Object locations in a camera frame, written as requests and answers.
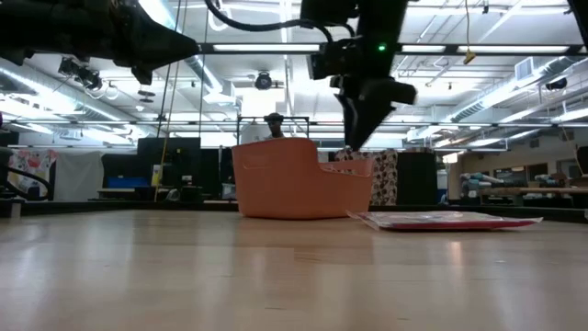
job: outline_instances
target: security camera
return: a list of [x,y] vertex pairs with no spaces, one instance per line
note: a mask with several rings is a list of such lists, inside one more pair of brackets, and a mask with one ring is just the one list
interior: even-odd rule
[[258,90],[268,90],[272,87],[272,78],[269,76],[269,72],[261,72],[255,79],[255,88]]

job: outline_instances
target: white curtain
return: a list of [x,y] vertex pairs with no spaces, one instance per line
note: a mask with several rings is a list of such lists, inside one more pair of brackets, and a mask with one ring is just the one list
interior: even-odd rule
[[98,198],[104,167],[102,153],[57,153],[54,201],[88,201]]

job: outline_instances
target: yellow cable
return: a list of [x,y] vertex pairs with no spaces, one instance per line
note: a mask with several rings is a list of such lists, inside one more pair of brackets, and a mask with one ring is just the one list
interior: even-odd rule
[[469,8],[468,8],[468,0],[466,0],[466,18],[468,19],[468,31],[466,32],[466,40],[468,43],[468,51],[469,51]]
[[[181,0],[178,1],[178,6],[181,6]],[[187,12],[186,8],[187,8],[187,0],[186,0],[186,7],[184,8],[184,22],[182,22],[182,30],[184,30],[184,27],[186,26],[186,12]],[[177,21],[175,22],[175,31],[177,31],[178,20],[179,20],[179,17],[177,18]],[[175,91],[177,90],[176,83],[177,83],[177,75],[178,75],[179,69],[180,69],[180,62],[177,62],[177,63],[175,63],[175,81],[174,81],[174,87],[172,90],[172,102],[170,102],[170,105],[169,105],[169,115],[167,116],[167,124],[165,126],[164,150],[162,151],[162,161],[159,164],[159,173],[157,174],[157,180],[155,182],[155,194],[153,197],[153,202],[157,202],[157,193],[159,193],[159,185],[162,181],[162,174],[164,173],[165,152],[167,151],[167,140],[169,139],[169,125],[170,125],[170,121],[172,120],[172,111],[174,110],[174,99],[175,99]]]
[[469,28],[470,28],[469,5],[468,5],[468,0],[465,0],[465,1],[466,1],[466,18],[468,19],[467,32],[466,32],[466,42],[468,43],[468,49],[466,50],[466,58],[463,61],[463,63],[467,65],[476,58],[476,53],[474,53],[473,51],[471,51],[469,49]]

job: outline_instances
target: fluorescent light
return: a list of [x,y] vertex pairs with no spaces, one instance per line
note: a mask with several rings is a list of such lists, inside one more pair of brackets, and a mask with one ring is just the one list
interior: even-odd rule
[[501,128],[548,128],[551,124],[547,123],[500,123]]
[[[69,97],[65,95],[53,91],[53,89],[48,88],[42,84],[39,84],[35,81],[32,81],[28,78],[25,78],[19,74],[15,74],[13,72],[8,71],[7,69],[0,68],[0,74],[5,74],[10,78],[17,80],[18,82],[34,89],[39,93],[40,104],[48,106],[48,108],[59,108],[61,110],[74,110],[75,103]],[[24,99],[31,98],[31,96],[22,96],[18,95],[19,97],[23,97]]]
[[513,120],[520,120],[525,116],[528,116],[532,113],[534,113],[535,111],[529,109],[529,110],[523,110],[523,111],[519,111],[511,116],[505,117],[502,120],[500,120],[501,123],[508,123],[511,122]]
[[491,123],[467,123],[467,122],[464,122],[464,123],[453,123],[453,125],[459,126],[459,127],[471,127],[472,125],[479,126],[479,127],[490,127],[490,126],[492,126]]
[[311,139],[344,139],[345,134],[342,132],[311,132]]
[[105,143],[114,143],[114,144],[130,144],[129,140],[126,138],[119,137],[118,135],[114,135],[108,132],[100,131],[100,130],[86,130],[84,131],[84,135],[90,137],[94,140],[98,140],[100,142]]
[[458,162],[459,153],[452,153],[443,156],[443,163],[444,164],[455,164]]
[[62,117],[56,116],[50,111],[33,108],[10,98],[0,101],[0,111],[25,119],[62,119]]
[[44,126],[40,126],[38,124],[28,124],[28,125],[21,125],[21,124],[12,124],[18,128],[22,128],[22,129],[27,129],[27,130],[33,130],[39,133],[46,133],[46,134],[53,134],[53,131],[45,128]]
[[197,138],[200,136],[198,132],[175,132],[175,135],[182,138]]
[[376,133],[373,133],[370,138],[372,138],[372,139],[401,140],[401,139],[406,139],[406,133],[376,132]]
[[222,44],[213,45],[214,51],[319,51],[319,44]]
[[559,122],[559,121],[567,121],[567,120],[577,120],[581,119],[582,117],[588,116],[588,108],[568,111],[563,115],[559,115],[558,117],[554,118],[552,121]]
[[524,132],[521,132],[521,133],[517,133],[517,134],[515,134],[514,136],[511,136],[511,137],[509,137],[508,139],[509,139],[509,140],[516,140],[516,139],[521,139],[521,138],[524,138],[524,137],[526,137],[526,136],[527,136],[527,135],[529,135],[529,134],[533,134],[533,133],[536,133],[536,132],[538,132],[538,131],[539,131],[539,129],[530,130],[530,131],[524,131]]
[[500,140],[501,139],[499,139],[499,138],[480,139],[480,140],[468,143],[468,146],[481,147],[481,146],[486,146],[489,144],[497,143]]
[[443,146],[447,146],[450,144],[454,144],[454,143],[461,143],[463,141],[465,141],[467,138],[460,138],[460,139],[456,139],[456,140],[452,140],[452,139],[445,139],[442,140],[438,143],[435,144],[435,147],[443,147]]
[[443,130],[459,130],[458,125],[439,125],[437,126],[439,129]]
[[405,52],[443,52],[446,46],[443,45],[404,45],[402,51]]
[[588,123],[561,123],[560,128],[588,128]]
[[[535,53],[550,53],[550,52],[566,52],[570,46],[469,46],[469,50],[480,53],[502,53],[502,52],[535,52]],[[468,46],[459,46],[458,52],[465,53],[468,51]]]
[[39,144],[39,145],[25,145],[15,144],[8,145],[8,148],[76,148],[76,149],[118,149],[118,150],[135,150],[135,146],[105,146],[105,145],[67,145],[67,144]]

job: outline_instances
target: poster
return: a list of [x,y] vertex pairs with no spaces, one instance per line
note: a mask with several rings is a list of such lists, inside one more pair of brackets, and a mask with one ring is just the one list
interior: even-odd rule
[[[19,150],[10,156],[8,166],[49,181],[51,165],[55,162],[56,156],[52,150]],[[23,192],[28,192],[29,188],[39,187],[41,196],[47,194],[47,188],[38,181],[12,172],[8,173],[8,182]]]

